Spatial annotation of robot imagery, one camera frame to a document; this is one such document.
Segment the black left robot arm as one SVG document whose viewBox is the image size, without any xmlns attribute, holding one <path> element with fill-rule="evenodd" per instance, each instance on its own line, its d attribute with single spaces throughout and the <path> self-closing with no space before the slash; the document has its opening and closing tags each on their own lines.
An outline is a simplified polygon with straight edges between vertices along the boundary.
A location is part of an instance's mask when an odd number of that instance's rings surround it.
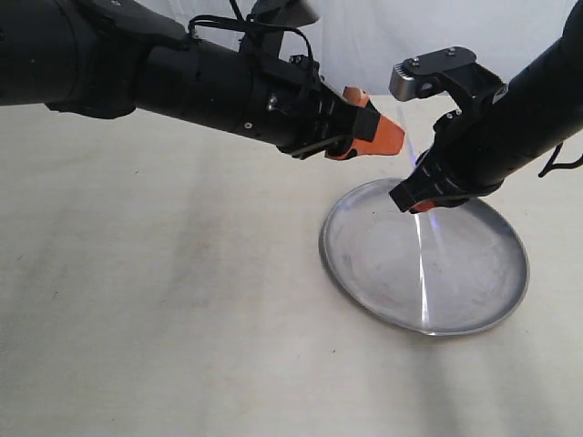
<svg viewBox="0 0 583 437">
<path fill-rule="evenodd" d="M 304 1 L 186 25 L 135 1 L 4 1 L 1 102 L 97 119 L 143 109 L 298 159 L 399 154 L 404 131 L 365 91 L 328 86 L 312 51 L 280 59 L 284 35 L 316 19 Z"/>
</svg>

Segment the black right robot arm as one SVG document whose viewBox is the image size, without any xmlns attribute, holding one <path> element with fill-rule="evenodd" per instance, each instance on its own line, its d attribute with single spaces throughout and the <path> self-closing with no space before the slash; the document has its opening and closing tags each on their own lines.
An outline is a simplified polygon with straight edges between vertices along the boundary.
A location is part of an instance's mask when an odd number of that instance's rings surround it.
<svg viewBox="0 0 583 437">
<path fill-rule="evenodd" d="M 546 152 L 541 170 L 575 169 L 557 162 L 563 143 L 582 129 L 582 4 L 561 37 L 509 82 L 452 46 L 394 66 L 390 92 L 399 101 L 447 93 L 457 108 L 434 124 L 431 147 L 390 192 L 402 212 L 455 208 L 498 190 L 505 178 Z"/>
</svg>

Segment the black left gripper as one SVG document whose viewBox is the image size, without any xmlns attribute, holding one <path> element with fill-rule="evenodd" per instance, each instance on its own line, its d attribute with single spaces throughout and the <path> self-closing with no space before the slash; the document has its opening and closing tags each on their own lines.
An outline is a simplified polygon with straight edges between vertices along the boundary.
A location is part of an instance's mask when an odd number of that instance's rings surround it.
<svg viewBox="0 0 583 437">
<path fill-rule="evenodd" d="M 306 56 L 291 62 L 265 56 L 252 69 L 251 136 L 283 154 L 343 155 L 353 141 L 354 116 L 353 106 L 320 77 L 319 63 Z"/>
</svg>

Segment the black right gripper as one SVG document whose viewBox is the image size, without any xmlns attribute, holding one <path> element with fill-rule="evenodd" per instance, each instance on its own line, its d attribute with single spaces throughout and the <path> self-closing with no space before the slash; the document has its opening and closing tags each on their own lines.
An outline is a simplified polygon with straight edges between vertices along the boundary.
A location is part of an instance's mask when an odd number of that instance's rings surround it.
<svg viewBox="0 0 583 437">
<path fill-rule="evenodd" d="M 396 156 L 404 146 L 404 130 L 384 116 L 361 88 L 347 86 L 346 101 L 334 110 L 341 139 L 325 156 L 348 160 L 360 156 Z M 503 172 L 501 130 L 506 115 L 495 108 L 477 114 L 450 111 L 434 124 L 434 143 L 417 160 L 409 178 L 389 192 L 401 212 L 426 213 L 452 208 L 470 198 L 498 190 Z"/>
</svg>

